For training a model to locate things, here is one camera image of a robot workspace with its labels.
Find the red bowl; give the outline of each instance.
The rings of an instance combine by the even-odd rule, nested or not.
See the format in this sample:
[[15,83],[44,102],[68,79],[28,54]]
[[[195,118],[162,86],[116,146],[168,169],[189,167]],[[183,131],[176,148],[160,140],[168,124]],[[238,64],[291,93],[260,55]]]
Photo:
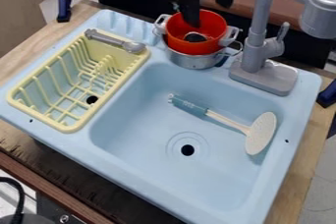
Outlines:
[[[178,52],[189,55],[207,55],[217,52],[223,46],[219,40],[227,31],[227,23],[220,15],[207,10],[200,10],[200,28],[188,25],[181,13],[172,16],[166,25],[168,46]],[[188,42],[184,37],[189,32],[198,32],[207,37],[204,42]]]

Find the floor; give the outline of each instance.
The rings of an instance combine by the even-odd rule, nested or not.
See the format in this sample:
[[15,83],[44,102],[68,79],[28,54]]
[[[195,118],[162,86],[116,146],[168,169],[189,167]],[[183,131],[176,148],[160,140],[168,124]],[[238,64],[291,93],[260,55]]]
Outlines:
[[[76,5],[81,0],[73,0]],[[47,23],[57,17],[57,0],[44,0],[40,4]],[[336,73],[336,65],[327,64],[326,70]],[[25,187],[27,193],[26,212],[35,212],[34,191]],[[7,186],[0,187],[0,217],[14,212],[16,194]],[[300,224],[336,223],[336,136],[327,140],[319,160],[315,177],[312,180],[308,196],[300,217]]]

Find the white spatula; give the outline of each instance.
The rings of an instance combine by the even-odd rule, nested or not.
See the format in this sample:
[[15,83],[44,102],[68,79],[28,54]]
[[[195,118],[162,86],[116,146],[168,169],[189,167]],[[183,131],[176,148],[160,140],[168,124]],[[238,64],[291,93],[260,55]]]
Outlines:
[[205,115],[219,123],[239,130],[247,136],[245,149],[249,155],[261,153],[272,140],[276,130],[277,119],[272,112],[263,113],[251,126],[245,126],[207,108],[197,106],[178,95],[170,95],[169,102],[195,116],[201,117]]

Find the faucet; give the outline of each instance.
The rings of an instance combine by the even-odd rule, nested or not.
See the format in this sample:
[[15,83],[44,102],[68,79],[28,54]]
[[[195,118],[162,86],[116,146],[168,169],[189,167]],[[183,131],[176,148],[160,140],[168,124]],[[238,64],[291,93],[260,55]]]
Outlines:
[[[273,0],[256,0],[249,36],[243,55],[235,60],[230,78],[262,90],[286,96],[298,78],[295,68],[267,60],[285,51],[284,38],[290,28],[284,23],[277,37],[267,38],[267,23]],[[305,4],[300,27],[307,34],[323,39],[336,38],[336,0],[296,0]]]

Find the blue object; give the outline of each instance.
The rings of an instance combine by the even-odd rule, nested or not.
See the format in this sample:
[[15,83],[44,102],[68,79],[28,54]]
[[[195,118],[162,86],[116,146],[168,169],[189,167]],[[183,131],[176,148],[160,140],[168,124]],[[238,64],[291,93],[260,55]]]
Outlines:
[[206,116],[207,108],[200,107],[195,105],[192,102],[189,102],[187,99],[179,95],[172,95],[171,100],[172,104],[194,116],[202,118]]
[[[7,102],[15,84],[88,28],[145,43],[151,57],[81,130],[63,134]],[[291,95],[272,95],[232,81],[232,57],[221,68],[203,71],[174,65],[153,29],[117,12],[98,12],[1,86],[0,118],[187,223],[263,223],[305,132],[320,77],[298,70]],[[179,113],[167,101],[170,93],[206,101],[211,110],[245,125],[272,111],[278,130],[269,148],[251,158],[244,135]],[[194,152],[188,156],[185,149]]]
[[317,103],[327,108],[336,102],[336,80],[323,92],[318,95]]
[[71,18],[71,2],[72,0],[58,0],[58,23],[67,23]]

